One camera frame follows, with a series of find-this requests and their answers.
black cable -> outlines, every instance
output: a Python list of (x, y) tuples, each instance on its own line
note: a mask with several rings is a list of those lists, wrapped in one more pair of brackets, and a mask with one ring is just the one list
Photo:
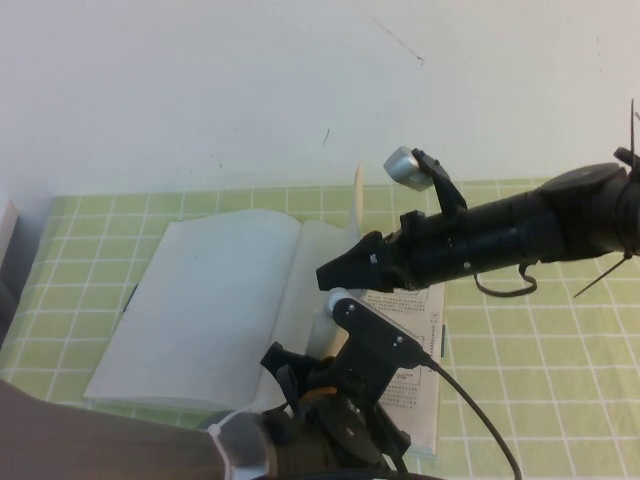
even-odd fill
[(476, 412), (476, 415), (478, 415), (480, 420), (482, 420), (482, 423), (485, 424), (485, 426), (491, 432), (491, 435), (493, 435), (493, 438), (495, 438), (496, 442), (498, 442), (498, 445), (500, 445), (500, 449), (502, 450), (502, 453), (504, 453), (504, 456), (507, 457), (507, 461), (509, 462), (509, 465), (511, 465), (511, 469), (513, 470), (513, 477), (515, 478), (515, 480), (522, 480), (522, 472), (520, 471), (520, 467), (518, 466), (517, 460), (511, 453), (511, 450), (509, 450), (509, 446), (506, 444), (506, 442), (500, 435), (500, 432), (498, 432), (496, 427), (493, 426), (493, 423), (491, 423), (491, 420), (489, 420), (489, 417), (487, 417), (487, 415), (482, 411), (482, 409), (473, 400), (473, 398), (471, 398), (471, 396), (465, 391), (465, 389), (462, 388), (462, 386), (458, 382), (456, 382), (456, 380), (451, 375), (449, 375), (438, 363), (436, 363), (435, 360), (433, 360), (433, 358), (431, 358), (431, 355), (429, 355), (426, 352), (423, 352), (423, 353), (424, 353), (424, 358), (421, 362), (421, 365), (428, 367), (435, 372), (438, 372), (438, 374), (442, 378), (444, 378), (447, 381), (447, 383), (451, 385), (455, 389), (455, 391), (460, 394), (462, 398), (464, 398), (465, 402), (467, 402), (469, 406), (473, 409), (473, 411)]
[(530, 275), (527, 275), (527, 268), (530, 267), (530, 263), (521, 263), (518, 267), (518, 272), (522, 279), (529, 284), (528, 287), (520, 288), (518, 290), (510, 290), (508, 292), (500, 292), (497, 290), (491, 290), (490, 288), (485, 287), (478, 280), (478, 275), (474, 275), (473, 279), (476, 282), (476, 287), (485, 295), (489, 295), (490, 297), (497, 298), (514, 298), (521, 297), (522, 295), (529, 295), (530, 293), (535, 292), (538, 289), (538, 281)]

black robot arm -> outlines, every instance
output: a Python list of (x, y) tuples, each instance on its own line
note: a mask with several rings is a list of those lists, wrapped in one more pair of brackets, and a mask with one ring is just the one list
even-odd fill
[[(630, 165), (638, 158), (624, 149), (615, 155)], [(635, 169), (628, 173), (616, 163), (583, 167), (534, 190), (469, 209), (437, 160), (402, 147), (385, 165), (394, 177), (398, 168), (389, 166), (391, 161), (395, 166), (402, 161), (415, 165), (428, 180), (420, 185), (435, 187), (441, 213), (409, 212), (400, 217), (401, 228), (395, 233), (368, 233), (317, 270), (321, 290), (415, 290), (510, 265), (521, 265), (521, 274), (532, 280), (524, 270), (537, 262), (610, 252), (630, 258), (640, 252), (640, 182)], [(410, 178), (411, 182), (395, 179), (415, 188), (416, 172)]]

cutting mat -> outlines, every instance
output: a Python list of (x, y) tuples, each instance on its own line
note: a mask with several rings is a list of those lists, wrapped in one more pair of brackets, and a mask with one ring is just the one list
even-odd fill
[[(537, 183), (460, 188), (473, 206)], [(346, 226), (350, 205), (347, 187), (57, 198), (0, 350), (0, 376), (52, 402), (193, 427), (204, 413), (82, 397), (169, 222), (268, 208)], [(401, 213), (437, 208), (433, 191), (366, 187), (364, 230), (391, 231)], [(489, 298), (468, 279), (447, 286), (443, 364), (494, 421), (528, 478), (640, 477), (640, 264), (627, 262), (571, 298), (617, 260), (531, 268), (540, 288), (525, 298)], [(522, 285), (515, 267), (482, 281), (494, 289)], [(444, 384), (439, 432), (438, 459), (407, 458), (412, 471), (511, 476), (489, 432)]]

metal cap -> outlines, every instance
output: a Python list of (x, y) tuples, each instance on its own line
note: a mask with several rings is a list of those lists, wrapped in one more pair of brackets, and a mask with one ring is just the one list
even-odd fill
[(387, 174), (396, 182), (422, 192), (433, 185), (433, 180), (420, 170), (418, 160), (407, 147), (400, 147), (384, 162)]
[(327, 315), (333, 318), (333, 309), (335, 308), (336, 303), (344, 298), (355, 299), (355, 297), (344, 288), (332, 288), (329, 292), (329, 298), (327, 298), (327, 303), (325, 305), (325, 312), (327, 312)]

book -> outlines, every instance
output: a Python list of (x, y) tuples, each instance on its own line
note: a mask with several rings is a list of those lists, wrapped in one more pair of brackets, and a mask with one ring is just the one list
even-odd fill
[[(358, 170), (347, 229), (268, 210), (171, 223), (85, 396), (197, 410), (282, 404), (260, 360), (274, 341), (317, 358), (344, 342), (346, 332), (326, 316), (328, 293), (318, 289), (315, 270), (358, 241), (361, 212)], [(434, 291), (367, 292), (365, 300), (424, 345), (439, 345), (443, 301), (435, 302)], [(438, 390), (431, 379), (423, 368), (398, 372), (382, 399), (418, 440), (417, 453), (435, 454)], [(403, 385), (412, 387), (400, 404), (394, 392)]]

